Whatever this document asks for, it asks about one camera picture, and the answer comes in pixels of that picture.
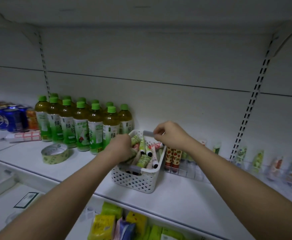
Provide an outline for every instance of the person's right hand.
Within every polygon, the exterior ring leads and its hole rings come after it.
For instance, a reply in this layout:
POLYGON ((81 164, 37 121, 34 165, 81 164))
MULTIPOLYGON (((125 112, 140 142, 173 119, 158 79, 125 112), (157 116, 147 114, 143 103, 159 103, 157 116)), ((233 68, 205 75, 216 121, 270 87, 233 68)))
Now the person's right hand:
POLYGON ((193 140, 183 128, 172 121, 159 124, 156 129, 154 129, 154 135, 156 140, 164 143, 166 146, 182 151, 184 151, 187 144, 193 140))

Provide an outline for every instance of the hand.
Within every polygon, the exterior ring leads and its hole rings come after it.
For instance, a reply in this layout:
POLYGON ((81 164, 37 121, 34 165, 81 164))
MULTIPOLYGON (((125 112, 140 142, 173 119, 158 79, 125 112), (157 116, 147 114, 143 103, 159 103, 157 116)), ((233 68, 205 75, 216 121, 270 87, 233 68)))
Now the hand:
POLYGON ((112 159, 115 160, 116 165, 120 162, 126 161, 131 157, 132 152, 132 139, 128 134, 116 135, 115 138, 110 140, 110 143, 104 149, 109 152, 112 159))
POLYGON ((154 129, 155 139, 166 146, 184 151, 187 144, 193 140, 177 123, 167 121, 154 129))

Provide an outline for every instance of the forearm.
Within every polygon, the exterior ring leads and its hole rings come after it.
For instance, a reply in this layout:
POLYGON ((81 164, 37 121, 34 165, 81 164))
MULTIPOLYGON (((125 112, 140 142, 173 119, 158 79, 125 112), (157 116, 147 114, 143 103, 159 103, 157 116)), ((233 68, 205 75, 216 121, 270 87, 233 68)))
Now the forearm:
POLYGON ((64 239, 92 194, 115 166, 103 151, 61 182, 0 232, 0 239, 64 239))
POLYGON ((255 238, 292 237, 292 202, 197 141, 190 139, 185 148, 255 238))

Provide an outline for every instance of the white plastic basket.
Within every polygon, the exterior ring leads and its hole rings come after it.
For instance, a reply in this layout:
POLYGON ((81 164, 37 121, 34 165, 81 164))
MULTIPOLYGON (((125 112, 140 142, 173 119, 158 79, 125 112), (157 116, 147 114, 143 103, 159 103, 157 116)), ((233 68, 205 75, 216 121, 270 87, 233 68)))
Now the white plastic basket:
MULTIPOLYGON (((130 137, 138 135, 141 139, 144 136, 145 145, 152 145, 158 143, 153 137, 153 133, 149 131, 133 130, 129 133, 130 137)), ((159 165, 156 169, 146 169, 137 166, 127 167, 123 164, 117 165, 112 169, 112 179, 116 184, 128 187, 134 190, 138 190, 143 193, 150 194, 155 190, 156 181, 160 171, 160 167, 163 163, 163 159, 166 152, 166 146, 164 147, 163 153, 159 159, 159 165), (134 167, 134 172, 138 172, 139 175, 127 173, 128 168, 134 167)))

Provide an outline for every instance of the roll of tape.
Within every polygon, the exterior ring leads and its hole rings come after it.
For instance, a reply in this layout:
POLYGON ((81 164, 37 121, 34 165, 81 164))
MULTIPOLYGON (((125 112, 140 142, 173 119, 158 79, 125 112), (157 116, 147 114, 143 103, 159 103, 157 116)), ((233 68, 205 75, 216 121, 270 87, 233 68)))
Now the roll of tape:
POLYGON ((65 161, 69 156, 69 150, 66 144, 53 144, 45 147, 41 154, 44 163, 52 165, 65 161))

